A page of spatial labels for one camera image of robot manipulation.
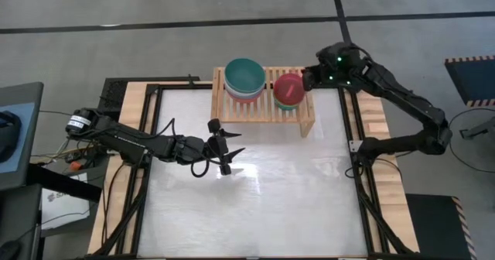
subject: table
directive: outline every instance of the table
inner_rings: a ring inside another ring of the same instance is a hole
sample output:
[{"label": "table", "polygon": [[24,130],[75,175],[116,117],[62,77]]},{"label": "table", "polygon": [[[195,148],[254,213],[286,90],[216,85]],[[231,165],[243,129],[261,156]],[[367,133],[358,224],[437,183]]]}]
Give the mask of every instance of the table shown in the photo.
[{"label": "table", "polygon": [[[184,85],[189,82],[131,82],[128,83],[127,90],[124,97],[124,102],[121,109],[120,123],[129,125],[133,128],[138,128],[142,115],[143,103],[145,99],[146,86],[148,84],[167,84],[167,85]],[[211,84],[211,82],[200,81],[196,84]],[[364,123],[364,130],[367,136],[373,136],[378,139],[389,138],[388,126],[386,118],[383,112],[381,100],[376,97],[372,97],[369,94],[359,93],[357,95],[358,102],[361,110],[361,118]],[[152,96],[152,104],[154,104],[155,97]],[[348,103],[349,116],[351,119],[351,125],[353,126],[354,138],[357,139],[357,128],[355,117],[351,110],[349,96],[346,96]],[[153,116],[153,109],[150,107],[148,110],[148,120],[151,120]],[[145,126],[145,131],[150,132],[151,122],[148,121]],[[382,156],[383,159],[387,159],[396,163],[393,156]],[[121,160],[118,157],[114,157],[108,164],[108,170],[104,183],[104,191],[108,193],[108,187],[110,186],[111,178],[114,176],[116,170],[121,165]],[[129,174],[131,169],[126,167],[115,177],[113,190],[111,192],[112,198],[108,211],[108,230],[113,231],[117,223],[121,219],[122,208],[124,206],[126,190],[128,186]],[[140,186],[142,171],[139,171],[138,179],[136,180],[135,193]],[[402,186],[401,177],[399,172],[390,164],[386,162],[376,161],[374,164],[374,178],[377,185],[377,192],[380,199],[380,205],[384,219],[389,223],[396,235],[412,250],[418,251],[418,243],[416,241],[415,232],[412,226],[411,215],[409,214],[407,200],[405,198],[405,192]],[[93,234],[91,236],[88,253],[94,252],[101,246],[101,231],[103,228],[104,214],[103,214],[103,201],[101,200],[96,221],[94,224]],[[127,234],[125,235],[125,244],[123,252],[130,252],[131,239],[134,230],[134,218],[131,220]],[[379,237],[377,235],[377,227],[374,220],[370,217],[370,225],[372,228],[372,237],[374,242],[375,251],[380,251]]]}]

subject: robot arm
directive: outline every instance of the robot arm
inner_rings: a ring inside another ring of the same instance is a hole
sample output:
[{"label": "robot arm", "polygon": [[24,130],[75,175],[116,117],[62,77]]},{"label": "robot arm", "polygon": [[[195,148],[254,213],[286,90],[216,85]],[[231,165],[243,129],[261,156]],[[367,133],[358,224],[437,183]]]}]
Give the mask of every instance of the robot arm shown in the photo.
[{"label": "robot arm", "polygon": [[135,128],[120,124],[94,109],[83,108],[76,110],[66,126],[70,139],[95,141],[109,149],[118,151],[121,158],[130,164],[145,163],[148,160],[143,154],[148,153],[163,162],[178,162],[181,165],[192,165],[201,161],[216,163],[220,166],[222,175],[231,174],[229,163],[242,151],[229,153],[226,138],[239,134],[225,132],[220,127],[220,121],[214,119],[208,122],[208,128],[213,136],[205,143],[194,136],[176,135],[173,120],[173,135],[150,135]]},{"label": "robot arm", "polygon": [[[360,51],[366,56],[360,57]],[[415,134],[392,139],[365,138],[357,154],[373,162],[383,153],[419,150],[428,155],[440,155],[446,150],[452,137],[445,113],[432,106],[423,97],[402,87],[394,75],[369,53],[352,43],[336,43],[319,51],[319,65],[303,71],[306,91],[317,85],[344,87],[352,92],[365,91],[375,97],[384,98],[423,124]]]}]

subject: floor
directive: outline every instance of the floor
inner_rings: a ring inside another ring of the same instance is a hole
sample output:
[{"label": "floor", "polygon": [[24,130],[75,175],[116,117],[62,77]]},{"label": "floor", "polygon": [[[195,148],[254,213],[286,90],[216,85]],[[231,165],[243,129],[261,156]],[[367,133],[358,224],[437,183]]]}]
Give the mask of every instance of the floor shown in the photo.
[{"label": "floor", "polygon": [[[338,15],[340,19],[343,14],[391,15],[397,20],[349,17],[350,38],[403,85],[444,109],[448,118],[466,110],[443,61],[495,54],[495,14],[467,17],[476,16],[470,12],[495,11],[495,0],[341,0],[343,11],[336,9],[334,1],[0,0],[0,87],[42,81],[42,108],[71,112],[97,105],[105,77],[192,74],[209,80],[213,67],[239,56],[265,66],[308,66],[316,62],[316,51],[343,40],[343,23],[335,21]],[[466,13],[446,15],[457,12]],[[175,28],[157,29],[171,22],[259,18],[286,18],[290,23],[208,26],[201,22],[197,27],[179,23]],[[132,29],[114,26],[145,23],[162,24]],[[89,27],[86,32],[50,29],[68,26]],[[48,29],[24,29],[42,27]],[[384,101],[384,106],[392,135],[420,129],[394,105]],[[452,145],[472,165],[495,171],[490,164],[495,159],[494,136],[465,141],[456,132],[491,116],[474,112],[459,118],[452,125]],[[63,141],[66,122],[60,115],[40,115],[33,152],[55,151]],[[491,259],[495,255],[495,175],[465,167],[450,152],[443,156],[416,152],[398,161],[406,192],[453,195],[462,201],[478,259]],[[89,237],[90,228],[86,228],[48,238],[45,259],[81,256]]]}]

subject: black metal frame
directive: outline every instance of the black metal frame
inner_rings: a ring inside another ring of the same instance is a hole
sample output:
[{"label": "black metal frame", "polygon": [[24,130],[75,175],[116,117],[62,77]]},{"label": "black metal frame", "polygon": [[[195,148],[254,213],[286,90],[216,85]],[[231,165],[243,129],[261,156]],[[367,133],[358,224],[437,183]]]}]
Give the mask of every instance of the black metal frame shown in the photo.
[{"label": "black metal frame", "polygon": [[[165,84],[149,84],[146,88],[146,96],[145,96],[145,104],[143,107],[143,112],[141,116],[141,121],[139,128],[142,130],[145,127],[146,123],[146,117],[148,116],[149,112],[149,102],[151,100],[151,95],[156,93],[157,98],[156,98],[156,103],[155,103],[155,110],[153,113],[153,119],[152,119],[152,131],[151,133],[156,133],[157,131],[157,126],[158,126],[158,118],[160,114],[160,108],[161,108],[161,103],[162,103],[162,97],[163,97],[163,91],[165,90],[208,90],[212,89],[212,84],[195,84],[193,81],[190,81],[188,84],[183,84],[183,85],[165,85]],[[353,140],[353,133],[352,133],[352,126],[350,125],[350,118],[349,118],[349,111],[347,108],[347,102],[346,102],[346,97],[344,94],[344,89],[338,89],[339,93],[339,99],[340,99],[340,105],[342,109],[342,115],[343,115],[343,124],[344,128],[346,131],[346,137],[347,140]],[[356,118],[356,123],[357,123],[357,133],[360,137],[360,139],[364,138],[364,127],[363,123],[361,120],[361,115],[360,115],[360,109],[359,109],[359,104],[357,102],[357,96],[354,93],[350,93],[351,97],[351,103],[353,105],[353,112],[354,116]],[[358,161],[354,160],[352,157],[352,153],[350,151],[350,158],[352,160],[352,167],[353,167],[353,175],[354,175],[354,183],[356,186],[356,191],[357,194],[360,191],[360,188],[363,186],[363,181],[361,179],[361,176],[359,176],[359,167],[358,167]],[[142,229],[142,222],[143,222],[143,217],[144,217],[144,209],[145,209],[145,203],[146,203],[146,196],[147,196],[147,185],[149,183],[149,174],[151,171],[151,163],[145,167],[145,171],[142,177],[142,184],[145,185],[146,192],[144,194],[145,200],[143,201],[142,205],[138,209],[136,219],[135,219],[135,229],[133,232],[132,236],[132,243],[131,243],[131,251],[130,254],[125,254],[122,255],[122,257],[130,257],[130,256],[135,256],[137,257],[137,252],[138,252],[138,245],[139,245],[139,239],[141,237],[141,229]],[[377,209],[379,215],[381,216],[381,209],[380,209],[380,204],[378,201],[378,196],[377,196],[377,189],[376,189],[376,183],[374,180],[374,175],[373,175],[373,170],[371,169],[371,166],[364,166],[364,174],[367,176],[367,180],[369,182],[369,187],[370,187],[370,199],[374,207]],[[134,193],[134,186],[135,186],[135,175],[134,175],[134,180],[129,181],[128,185],[128,193],[126,196],[126,203],[127,199],[131,199],[132,194]],[[421,254],[413,254],[413,255],[403,255],[403,254],[391,254],[388,251],[388,242],[387,239],[382,232],[380,228],[378,228],[378,232],[380,234],[380,240],[381,240],[381,248],[385,252],[376,252],[374,250],[374,244],[373,244],[373,239],[371,237],[371,230],[370,230],[370,222],[368,219],[367,215],[367,209],[364,206],[364,204],[359,201],[359,208],[360,208],[360,216],[361,216],[361,222],[363,223],[363,230],[364,230],[364,239],[367,247],[367,259],[383,259],[383,260],[395,260],[395,259],[404,259],[404,260],[449,260],[449,258],[436,258],[436,257],[428,257],[424,256]],[[121,242],[121,245],[118,246],[118,248],[123,249],[123,240],[125,239],[125,236],[122,235],[121,239],[119,239],[118,245]],[[109,256],[98,256],[98,258],[103,257],[102,259],[119,259],[120,255],[109,255]],[[319,258],[319,259],[337,259],[337,258]]]}]

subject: stacked bowls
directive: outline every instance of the stacked bowls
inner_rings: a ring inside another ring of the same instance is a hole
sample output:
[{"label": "stacked bowls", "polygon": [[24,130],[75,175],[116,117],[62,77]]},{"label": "stacked bowls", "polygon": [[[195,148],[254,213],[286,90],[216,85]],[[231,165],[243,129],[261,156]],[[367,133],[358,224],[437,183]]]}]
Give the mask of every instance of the stacked bowls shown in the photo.
[{"label": "stacked bowls", "polygon": [[273,86],[275,104],[282,110],[296,109],[304,99],[304,95],[302,78],[298,74],[284,74]]},{"label": "stacked bowls", "polygon": [[225,67],[225,90],[241,103],[255,102],[265,89],[265,71],[253,60],[241,58]]}]

